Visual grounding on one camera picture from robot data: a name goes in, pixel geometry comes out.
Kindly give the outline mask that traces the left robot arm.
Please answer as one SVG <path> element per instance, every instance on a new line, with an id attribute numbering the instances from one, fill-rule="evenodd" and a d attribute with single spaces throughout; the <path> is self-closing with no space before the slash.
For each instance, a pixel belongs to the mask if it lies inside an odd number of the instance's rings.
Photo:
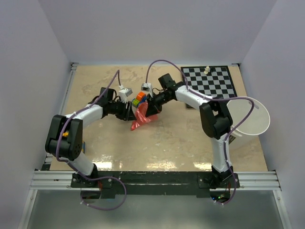
<path id="1" fill-rule="evenodd" d="M 101 88 L 100 95 L 93 98 L 84 108 L 68 115 L 55 115 L 47 135 L 45 150 L 59 162 L 66 163 L 88 187 L 98 184 L 97 166 L 82 151 L 83 130 L 107 115 L 114 115 L 123 121 L 134 121 L 132 103 L 113 96 L 114 89 Z"/>

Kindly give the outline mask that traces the red trash bag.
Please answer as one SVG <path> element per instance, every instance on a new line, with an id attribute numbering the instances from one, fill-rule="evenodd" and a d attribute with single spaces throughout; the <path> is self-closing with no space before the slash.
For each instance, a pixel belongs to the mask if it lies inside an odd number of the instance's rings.
<path id="1" fill-rule="evenodd" d="M 144 124 L 157 121 L 158 116 L 156 114 L 146 117 L 146 111 L 148 109 L 148 103 L 141 103 L 135 111 L 135 118 L 132 122 L 131 131 L 134 131 L 136 128 L 143 126 Z"/>

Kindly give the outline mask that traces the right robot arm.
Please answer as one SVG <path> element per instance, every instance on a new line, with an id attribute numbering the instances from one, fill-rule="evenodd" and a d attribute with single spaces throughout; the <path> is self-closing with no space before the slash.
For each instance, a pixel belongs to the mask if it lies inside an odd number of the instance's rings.
<path id="1" fill-rule="evenodd" d="M 186 103 L 200 113 L 202 129 L 211 139 L 213 164 L 210 187 L 224 187 L 234 174 L 229 156 L 228 134 L 233 124 L 232 117 L 225 102 L 218 98 L 206 97 L 186 88 L 184 82 L 175 82 L 169 74 L 158 79 L 163 91 L 148 96 L 146 117 L 162 111 L 162 105 L 171 100 Z"/>

